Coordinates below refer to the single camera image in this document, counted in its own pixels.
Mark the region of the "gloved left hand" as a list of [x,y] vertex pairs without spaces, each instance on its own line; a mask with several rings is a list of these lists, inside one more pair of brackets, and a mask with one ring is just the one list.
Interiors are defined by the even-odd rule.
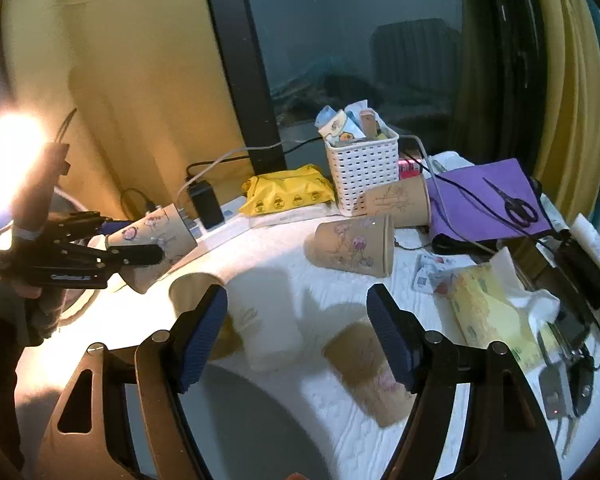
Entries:
[[67,291],[0,278],[0,330],[23,347],[36,347],[57,330]]

